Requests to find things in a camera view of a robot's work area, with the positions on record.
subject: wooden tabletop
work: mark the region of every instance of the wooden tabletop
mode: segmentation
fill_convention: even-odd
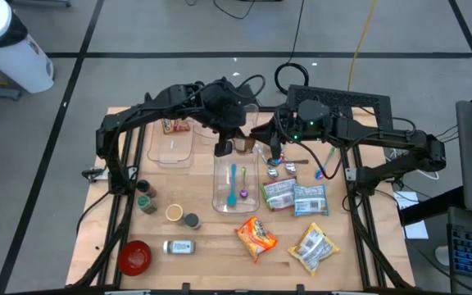
[[[113,107],[109,109],[109,113],[122,110],[123,107]],[[376,125],[375,118],[366,112],[354,109],[353,113],[355,120],[363,125]],[[260,113],[258,124],[267,122],[270,117],[271,113]],[[298,145],[289,144],[285,148],[286,157],[310,160],[309,165],[297,165],[297,182],[304,186],[325,184],[330,215],[294,217],[292,209],[271,212],[265,205],[261,193],[261,206],[257,212],[247,215],[223,215],[214,211],[211,205],[214,178],[213,146],[205,144],[208,140],[198,140],[197,136],[193,147],[193,164],[189,168],[163,169],[148,158],[151,142],[157,141],[157,137],[160,136],[158,132],[154,133],[154,126],[160,128],[160,125],[160,122],[155,122],[147,127],[138,175],[138,179],[146,179],[156,188],[157,197],[153,200],[158,210],[148,215],[134,208],[129,232],[129,241],[142,240],[151,248],[152,262],[139,276],[124,275],[121,280],[122,288],[180,289],[182,283],[190,283],[192,289],[210,290],[294,290],[296,284],[304,284],[306,290],[362,289],[351,217],[341,205],[346,195],[342,171],[332,180],[316,180],[314,177],[316,163],[309,153]],[[129,163],[134,158],[137,134],[136,129],[129,151]],[[120,136],[120,147],[123,146],[122,142],[123,134]],[[315,152],[320,161],[326,159],[331,148],[327,143],[305,144]],[[364,166],[378,166],[385,162],[380,147],[361,146],[360,150]],[[339,152],[336,152],[328,167],[334,169],[339,159]],[[102,165],[102,160],[97,159],[96,166]],[[261,159],[258,165],[259,181],[261,183],[269,181],[266,165]],[[278,172],[280,179],[287,176],[283,167],[278,167]],[[393,194],[389,184],[380,184],[378,189]],[[90,206],[106,191],[106,182],[91,184],[85,207]],[[70,264],[68,284],[74,283],[83,275],[102,249],[111,211],[111,200],[112,197],[109,197],[90,211],[82,222]],[[402,278],[414,284],[394,200],[377,193],[370,198],[370,201],[381,251]],[[168,221],[165,218],[165,209],[172,203],[180,204],[186,212],[196,213],[202,221],[202,227],[194,231],[185,225],[176,225]],[[265,228],[279,240],[274,249],[260,255],[257,263],[252,262],[234,233],[234,229],[239,228],[251,216],[257,216]],[[339,253],[320,263],[314,277],[311,277],[302,264],[287,252],[288,247],[298,242],[311,222],[317,223],[341,249]],[[188,256],[163,253],[164,241],[179,239],[195,241],[197,245],[195,253]],[[367,246],[365,252],[370,284],[376,285],[372,256]],[[112,282],[116,257],[117,250],[111,255],[107,273],[109,284]]]

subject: purple spoon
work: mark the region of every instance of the purple spoon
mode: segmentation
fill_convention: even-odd
[[[248,191],[245,189],[245,172],[247,171],[247,169],[245,169],[245,167],[242,168],[242,177],[243,177],[243,188],[242,190],[239,191],[239,196],[242,197],[242,198],[247,198],[247,196],[249,195]]]

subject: white paper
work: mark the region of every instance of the white paper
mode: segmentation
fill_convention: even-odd
[[[398,192],[403,197],[408,198],[409,200],[418,201],[418,197],[415,192]],[[405,198],[398,195],[397,192],[394,192],[394,198],[397,199],[398,207],[400,210],[403,210],[409,206],[413,206],[418,202],[412,202],[406,200]],[[427,229],[425,228],[425,222],[419,221],[412,225],[406,226],[407,237],[412,239],[428,239],[429,235],[427,234]]]

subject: snack bag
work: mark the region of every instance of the snack bag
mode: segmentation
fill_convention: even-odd
[[[296,257],[311,275],[316,275],[320,261],[340,251],[321,231],[316,223],[311,223],[298,245],[287,250]]]
[[[164,134],[171,134],[173,132],[180,132],[180,131],[189,131],[190,127],[186,120],[169,120],[169,119],[161,119],[161,123],[163,124],[163,133]]]
[[[265,203],[269,209],[277,211],[294,206],[294,184],[296,184],[296,176],[287,179],[273,180],[260,185]]]
[[[254,262],[258,261],[260,253],[269,251],[278,242],[278,239],[269,233],[255,216],[247,220],[241,228],[235,229],[234,232],[245,245]]]
[[[310,188],[295,184],[293,185],[293,191],[295,216],[309,214],[329,215],[325,186],[323,184]]]

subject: blue spoon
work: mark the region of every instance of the blue spoon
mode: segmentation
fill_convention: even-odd
[[[236,206],[236,193],[234,192],[234,184],[236,183],[236,164],[233,164],[230,169],[232,173],[230,175],[230,193],[227,197],[227,206]]]

